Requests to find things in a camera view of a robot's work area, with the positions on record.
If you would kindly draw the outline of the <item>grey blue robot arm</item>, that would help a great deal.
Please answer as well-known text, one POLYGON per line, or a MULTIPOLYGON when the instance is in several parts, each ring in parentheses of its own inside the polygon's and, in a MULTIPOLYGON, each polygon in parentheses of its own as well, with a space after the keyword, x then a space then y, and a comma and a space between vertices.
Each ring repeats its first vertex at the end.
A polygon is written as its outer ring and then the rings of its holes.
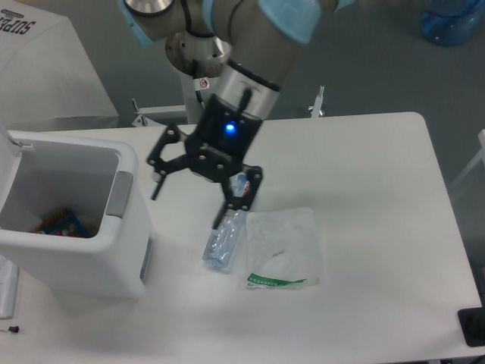
POLYGON ((189 169, 220 184, 224 202, 215 218, 248 211, 263 179, 245 155, 301 51, 323 15, 345 1, 121 1, 135 37, 153 43, 178 33, 195 41, 220 40, 229 52, 212 52, 221 63, 216 87, 192 133, 166 127, 147 162, 158 182, 189 169))

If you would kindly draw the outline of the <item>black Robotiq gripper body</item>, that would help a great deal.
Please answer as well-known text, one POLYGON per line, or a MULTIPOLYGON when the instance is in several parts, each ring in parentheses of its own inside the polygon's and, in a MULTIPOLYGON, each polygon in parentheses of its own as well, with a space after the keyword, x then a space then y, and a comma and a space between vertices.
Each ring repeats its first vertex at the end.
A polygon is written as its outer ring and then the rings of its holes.
POLYGON ((251 99, 251 93, 243 93, 233 106, 211 95, 195 130, 184 142, 190 171, 219 183, 220 171, 231 177, 243 169, 243 159, 263 123, 246 112, 251 99))

